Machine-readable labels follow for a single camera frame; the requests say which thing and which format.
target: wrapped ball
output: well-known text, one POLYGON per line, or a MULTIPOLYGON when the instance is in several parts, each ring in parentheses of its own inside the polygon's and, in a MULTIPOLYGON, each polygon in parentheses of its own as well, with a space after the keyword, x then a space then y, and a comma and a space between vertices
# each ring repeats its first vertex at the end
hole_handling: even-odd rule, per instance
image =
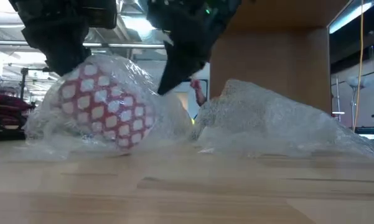
POLYGON ((54 98, 53 110, 59 109, 95 138, 114 141, 121 151, 141 142, 155 122, 153 107, 139 93, 89 62, 64 77, 54 98))

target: white wall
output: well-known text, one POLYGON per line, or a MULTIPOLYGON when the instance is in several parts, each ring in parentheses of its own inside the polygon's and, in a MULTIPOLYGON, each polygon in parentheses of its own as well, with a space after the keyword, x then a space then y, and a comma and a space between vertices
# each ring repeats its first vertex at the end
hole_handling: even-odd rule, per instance
MULTIPOLYGON (((162 77, 164 67, 166 66, 165 61, 138 61, 137 64, 153 75, 155 79, 157 79, 157 82, 159 82, 160 78, 162 77)), ((210 64, 206 64, 205 68, 202 71, 199 71, 194 75, 194 78, 196 79, 204 79, 208 80, 207 86, 206 83, 201 81, 200 84, 202 86, 202 91, 206 95, 206 93, 210 93, 210 90, 207 88, 210 88, 210 64)), ((188 96, 188 99, 182 99, 182 100, 187 100, 188 102, 188 107, 186 108, 190 117, 194 118, 199 110, 199 105, 196 103, 196 96, 195 96, 195 91, 190 87, 189 83, 182 83, 179 85, 177 88, 173 90, 174 92, 177 93, 186 93, 188 96)))
MULTIPOLYGON (((363 63, 362 74, 368 74, 374 72, 374 57, 363 63)), ((345 81, 348 77, 357 77, 359 74, 359 65, 348 68, 344 71, 332 75, 332 84, 336 84, 336 75, 339 75, 339 82, 345 81)), ((374 120, 371 115, 374 114, 374 74, 363 77, 367 81, 372 82, 372 84, 360 91, 360 107, 359 107, 359 117, 357 121, 357 126, 374 126, 374 120)), ((339 95, 340 95, 340 110, 345 112, 342 115, 342 123, 348 127, 352 125, 352 112, 351 112, 351 97, 352 88, 343 82, 339 84, 339 95)), ((332 94, 334 99, 332 100, 332 109, 337 111, 337 99, 336 99, 336 86, 332 85, 332 94)))

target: plastic wrap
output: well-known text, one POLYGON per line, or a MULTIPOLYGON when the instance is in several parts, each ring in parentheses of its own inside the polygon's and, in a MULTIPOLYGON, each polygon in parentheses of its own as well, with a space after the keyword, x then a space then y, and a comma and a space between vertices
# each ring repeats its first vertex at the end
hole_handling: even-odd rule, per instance
POLYGON ((10 160, 118 156, 187 136, 192 122, 181 102, 156 89, 130 60, 93 55, 50 88, 27 120, 28 146, 10 160))
POLYGON ((219 98, 201 107, 192 138, 203 152, 238 156, 304 157, 331 150, 374 158, 374 141, 323 111, 239 80, 229 80, 219 98))

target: ceiling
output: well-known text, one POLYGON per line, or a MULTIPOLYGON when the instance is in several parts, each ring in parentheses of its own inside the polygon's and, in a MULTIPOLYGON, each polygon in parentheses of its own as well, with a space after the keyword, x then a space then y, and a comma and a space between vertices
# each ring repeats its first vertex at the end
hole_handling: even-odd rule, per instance
MULTIPOLYGON (((138 0, 117 0, 118 20, 113 30, 91 28, 85 42, 104 44, 150 43, 161 44, 162 33, 155 30, 145 20, 146 4, 138 0)), ((22 21, 13 10, 8 0, 0 0, 0 40, 25 40, 21 30, 22 21)), ((93 49, 94 54, 121 55, 126 57, 128 49, 102 48, 93 49)), ((166 60, 165 50, 132 49, 134 60, 166 60)), ((13 80, 5 85, 17 86, 21 80, 21 68, 44 68, 45 56, 30 47, 0 45, 0 58, 4 64, 2 79, 13 80)), ((40 98, 55 82, 55 73, 30 71, 27 77, 28 94, 40 98)))

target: red machine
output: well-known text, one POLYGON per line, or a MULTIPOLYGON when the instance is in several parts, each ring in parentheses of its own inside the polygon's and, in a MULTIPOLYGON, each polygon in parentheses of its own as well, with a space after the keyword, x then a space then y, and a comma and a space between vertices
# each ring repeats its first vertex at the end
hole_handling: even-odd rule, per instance
POLYGON ((0 86, 0 130, 1 131, 22 131, 30 110, 35 108, 22 99, 15 97, 15 88, 0 86))

